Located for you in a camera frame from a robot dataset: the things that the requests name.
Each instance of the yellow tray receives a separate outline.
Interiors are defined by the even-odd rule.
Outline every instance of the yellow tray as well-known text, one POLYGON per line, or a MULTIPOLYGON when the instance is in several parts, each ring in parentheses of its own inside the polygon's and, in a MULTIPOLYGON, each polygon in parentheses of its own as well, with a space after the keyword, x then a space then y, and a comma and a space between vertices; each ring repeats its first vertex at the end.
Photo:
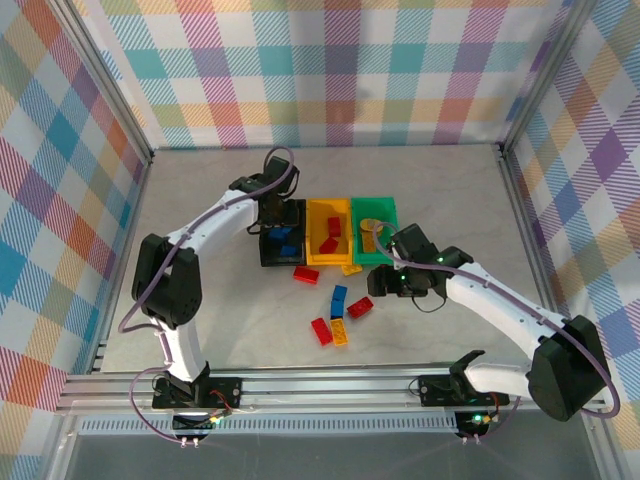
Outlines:
POLYGON ((351 200, 348 198, 307 199, 307 228, 305 235, 307 265, 352 265, 353 227, 351 225, 351 200), (338 217, 342 235, 334 253, 319 252, 329 238, 329 217, 338 217))

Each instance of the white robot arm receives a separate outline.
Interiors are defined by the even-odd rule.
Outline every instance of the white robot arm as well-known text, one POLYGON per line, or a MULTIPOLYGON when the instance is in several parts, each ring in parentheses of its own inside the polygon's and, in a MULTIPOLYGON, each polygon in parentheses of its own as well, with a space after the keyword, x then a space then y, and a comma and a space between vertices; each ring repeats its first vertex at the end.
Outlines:
MULTIPOLYGON (((222 198, 207 211, 220 205, 226 205, 232 199, 243 195, 245 195, 244 192, 240 190, 227 190, 222 198)), ((256 223, 258 211, 257 200, 252 198, 241 200, 199 225, 196 231, 182 244, 182 248, 193 250, 199 259, 208 258, 223 245, 226 245, 236 233, 256 223)), ((171 232, 167 237, 169 243, 175 245, 182 235, 189 231, 192 224, 193 222, 180 230, 171 232)), ((151 321, 164 330, 173 357, 169 373, 184 382, 193 382, 207 364, 202 356, 195 322, 189 321, 171 328, 158 318, 152 317, 151 321)))
POLYGON ((434 291, 477 313, 527 357, 519 364, 504 364, 487 359, 482 350, 470 352, 450 368, 450 384, 458 398, 480 392, 532 398, 549 416, 566 421, 605 382, 612 387, 596 327, 585 317, 566 319, 536 305, 460 249, 439 251, 415 224, 392 235, 390 250, 393 253, 384 253, 394 266, 380 266, 369 274, 370 295, 415 297, 434 291))

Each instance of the blue lego brick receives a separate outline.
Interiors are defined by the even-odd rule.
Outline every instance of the blue lego brick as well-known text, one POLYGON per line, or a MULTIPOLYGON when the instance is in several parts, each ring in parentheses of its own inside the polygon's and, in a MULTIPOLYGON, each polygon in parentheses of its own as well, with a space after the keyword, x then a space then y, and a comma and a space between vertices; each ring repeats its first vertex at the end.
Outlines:
POLYGON ((291 245, 283 245, 280 249, 281 257, 293 257, 298 253, 298 247, 294 247, 291 245))
POLYGON ((278 243, 284 243, 287 241, 287 236, 289 236, 290 232, 291 232, 291 227, 272 228, 269 231, 269 240, 272 240, 278 243))
POLYGON ((336 288, 333 289, 333 299, 344 303, 347 298, 347 287, 343 287, 342 285, 336 285, 336 288))
POLYGON ((342 318, 344 316, 344 301, 331 300, 331 318, 342 318))

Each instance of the red lego brick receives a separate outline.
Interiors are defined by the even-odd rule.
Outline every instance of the red lego brick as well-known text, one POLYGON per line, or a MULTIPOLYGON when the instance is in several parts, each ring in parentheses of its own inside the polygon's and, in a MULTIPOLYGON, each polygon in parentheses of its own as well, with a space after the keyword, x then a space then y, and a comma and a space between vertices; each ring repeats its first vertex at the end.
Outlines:
POLYGON ((337 248, 338 248, 338 241, 333 237, 329 237, 324 241, 322 245, 320 245, 320 248, 318 249, 318 251, 323 255, 326 255, 328 253, 335 252, 337 248))
POLYGON ((342 229, 340 228, 340 217, 329 217, 329 236, 339 237, 342 235, 342 229))
POLYGON ((311 326, 313 327, 313 331, 316 332, 316 337, 320 341, 320 345, 323 347, 325 345, 333 342, 333 335, 331 334, 331 330, 327 327, 327 323, 323 318, 316 318, 313 322, 311 322, 311 326))
POLYGON ((347 312, 349 312, 351 318, 360 318, 372 308, 373 302, 369 300, 369 297, 363 297, 347 308, 347 312))
POLYGON ((319 275, 320 272, 307 267, 296 267, 296 269, 293 271, 293 278, 301 282, 310 283, 312 285, 318 283, 319 275))

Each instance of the plastic bin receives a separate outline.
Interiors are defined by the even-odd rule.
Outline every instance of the plastic bin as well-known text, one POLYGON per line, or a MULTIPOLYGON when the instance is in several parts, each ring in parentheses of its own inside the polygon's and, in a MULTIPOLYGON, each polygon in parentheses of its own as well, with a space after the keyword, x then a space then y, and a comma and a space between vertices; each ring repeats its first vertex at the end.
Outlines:
POLYGON ((293 227, 284 243, 274 242, 269 238, 269 232, 261 232, 260 240, 260 264, 263 267, 296 266, 305 265, 305 218, 307 216, 306 202, 295 200, 298 208, 298 225, 293 227), (280 255, 283 245, 297 248, 296 255, 283 257, 280 255))
POLYGON ((348 198, 313 198, 307 200, 307 265, 352 265, 353 231, 351 201, 348 198), (320 245, 329 237, 329 217, 340 218, 342 236, 334 253, 321 254, 320 245))
MULTIPOLYGON (((362 234, 360 221, 365 218, 375 218, 381 222, 393 223, 398 226, 396 202, 393 197, 371 197, 351 199, 351 218, 353 222, 353 263, 356 265, 393 265, 393 262, 380 252, 364 253, 362 249, 362 234)), ((385 228, 379 237, 382 245, 389 242, 392 231, 385 228)))

